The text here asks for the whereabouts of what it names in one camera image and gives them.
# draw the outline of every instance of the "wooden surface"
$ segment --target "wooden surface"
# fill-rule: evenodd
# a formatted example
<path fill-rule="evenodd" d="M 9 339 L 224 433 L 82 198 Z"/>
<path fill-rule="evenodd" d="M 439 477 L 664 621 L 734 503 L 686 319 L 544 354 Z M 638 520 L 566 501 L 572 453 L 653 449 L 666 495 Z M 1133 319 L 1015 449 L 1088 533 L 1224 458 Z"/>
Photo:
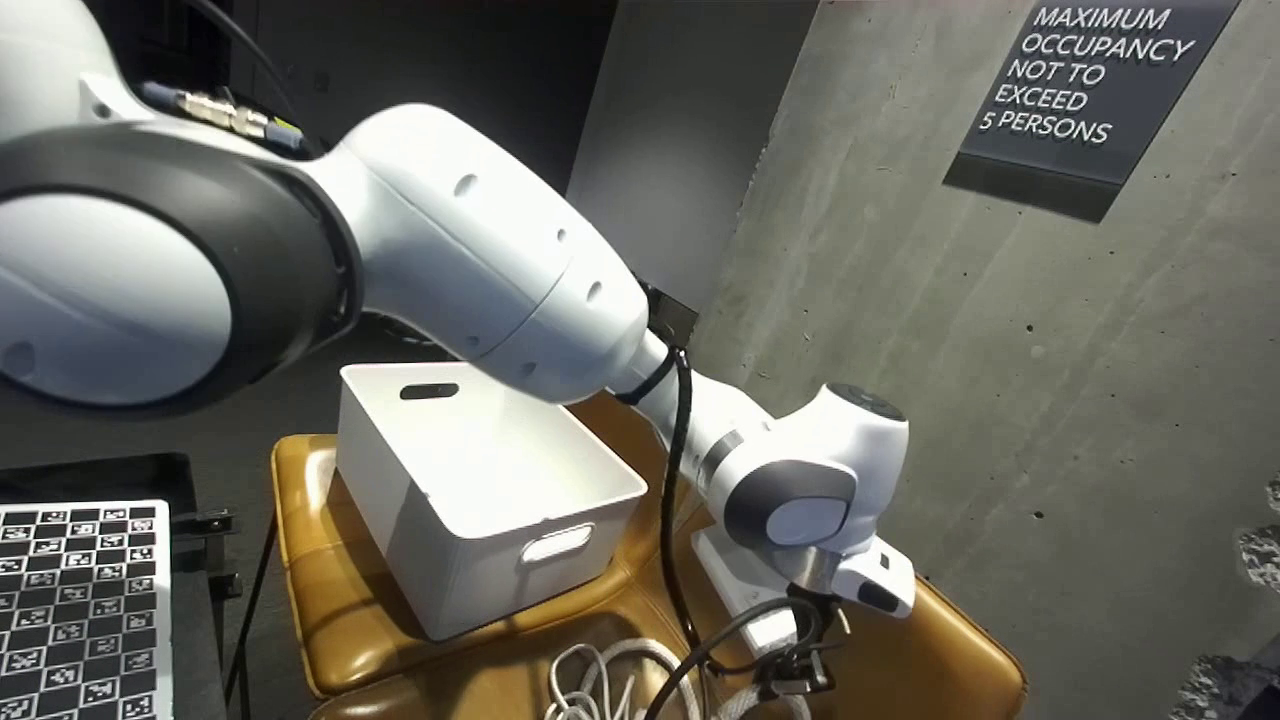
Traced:
<path fill-rule="evenodd" d="M 577 417 L 642 480 L 658 477 L 664 453 L 633 412 L 590 402 Z M 325 700 L 314 720 L 544 717 L 546 662 L 566 643 L 605 648 L 623 635 L 657 635 L 682 651 L 657 569 L 657 492 L 642 495 L 600 582 L 449 643 L 425 639 L 416 628 L 333 473 L 333 435 L 278 442 L 273 492 L 301 655 Z M 686 550 L 686 533 L 701 523 L 702 515 L 692 512 L 675 550 Z M 681 551 L 681 575 L 702 635 L 713 635 L 722 611 L 692 551 Z M 1018 669 L 933 587 L 918 587 L 906 625 L 856 611 L 853 639 L 827 651 L 827 664 L 834 694 L 813 706 L 814 717 L 1009 720 L 1023 697 Z"/>

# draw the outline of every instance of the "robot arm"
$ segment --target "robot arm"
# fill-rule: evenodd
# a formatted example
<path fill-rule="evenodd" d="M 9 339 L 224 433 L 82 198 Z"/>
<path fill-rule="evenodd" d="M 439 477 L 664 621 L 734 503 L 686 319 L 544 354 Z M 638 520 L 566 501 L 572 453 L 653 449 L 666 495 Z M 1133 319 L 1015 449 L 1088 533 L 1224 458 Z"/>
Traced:
<path fill-rule="evenodd" d="M 278 162 L 136 103 L 93 36 L 74 0 L 0 0 L 2 380 L 86 408 L 191 408 L 385 313 L 550 404 L 636 393 L 673 435 L 681 380 L 638 286 L 504 148 L 408 103 L 321 162 Z M 62 52 L 36 89 L 25 67 L 47 48 Z M 36 92 L 59 101 L 9 117 Z M 718 527 L 785 582 L 896 617 L 917 575 L 875 520 L 903 449 L 903 417 L 856 389 L 772 422 L 692 371 L 681 459 Z"/>

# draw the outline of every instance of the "white box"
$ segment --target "white box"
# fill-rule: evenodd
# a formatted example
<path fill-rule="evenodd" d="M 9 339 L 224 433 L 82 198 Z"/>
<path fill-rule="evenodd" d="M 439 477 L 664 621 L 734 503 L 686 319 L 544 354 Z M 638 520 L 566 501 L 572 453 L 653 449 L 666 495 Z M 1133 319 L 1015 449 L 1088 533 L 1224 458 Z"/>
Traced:
<path fill-rule="evenodd" d="M 642 480 L 572 412 L 468 366 L 341 375 L 341 477 L 430 639 L 607 569 Z"/>

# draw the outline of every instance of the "wall sign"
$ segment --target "wall sign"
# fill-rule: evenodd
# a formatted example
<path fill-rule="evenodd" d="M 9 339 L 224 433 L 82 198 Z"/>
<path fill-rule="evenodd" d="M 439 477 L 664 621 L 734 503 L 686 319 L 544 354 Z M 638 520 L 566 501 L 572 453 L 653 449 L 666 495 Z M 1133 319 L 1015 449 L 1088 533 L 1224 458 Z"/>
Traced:
<path fill-rule="evenodd" d="M 1102 220 L 1238 0 L 1041 0 L 944 185 Z"/>

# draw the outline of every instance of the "maximum occupancy sign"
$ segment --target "maximum occupancy sign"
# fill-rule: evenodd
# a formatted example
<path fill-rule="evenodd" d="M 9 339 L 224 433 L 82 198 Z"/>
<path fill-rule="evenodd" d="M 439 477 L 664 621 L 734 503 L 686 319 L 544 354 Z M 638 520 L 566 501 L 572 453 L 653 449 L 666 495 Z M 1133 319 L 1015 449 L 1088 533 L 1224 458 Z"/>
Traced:
<path fill-rule="evenodd" d="M 1234 0 L 1041 0 L 948 185 L 1102 220 Z"/>

